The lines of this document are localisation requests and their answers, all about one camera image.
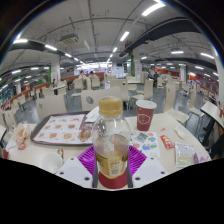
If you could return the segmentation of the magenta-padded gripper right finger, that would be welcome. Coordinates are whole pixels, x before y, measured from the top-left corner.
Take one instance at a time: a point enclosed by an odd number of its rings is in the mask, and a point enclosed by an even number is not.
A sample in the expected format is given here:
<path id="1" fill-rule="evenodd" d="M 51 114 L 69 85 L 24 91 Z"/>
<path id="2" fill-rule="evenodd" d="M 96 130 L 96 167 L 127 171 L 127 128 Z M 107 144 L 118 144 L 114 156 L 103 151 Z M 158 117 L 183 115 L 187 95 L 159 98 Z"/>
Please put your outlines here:
<path id="1" fill-rule="evenodd" d="M 168 175 L 161 163 L 153 157 L 147 157 L 133 146 L 129 147 L 127 164 L 127 185 L 140 188 Z"/>

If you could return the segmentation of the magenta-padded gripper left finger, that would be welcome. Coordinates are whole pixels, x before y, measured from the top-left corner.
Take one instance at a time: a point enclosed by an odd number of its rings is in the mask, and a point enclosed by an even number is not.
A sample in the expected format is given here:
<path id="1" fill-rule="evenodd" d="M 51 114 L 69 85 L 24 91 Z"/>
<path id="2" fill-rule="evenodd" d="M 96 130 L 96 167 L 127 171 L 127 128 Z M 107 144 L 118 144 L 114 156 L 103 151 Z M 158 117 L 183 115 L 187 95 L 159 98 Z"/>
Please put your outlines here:
<path id="1" fill-rule="evenodd" d="M 69 157 L 56 175 L 84 188 L 96 188 L 98 168 L 94 148 L 90 146 L 78 157 Z"/>

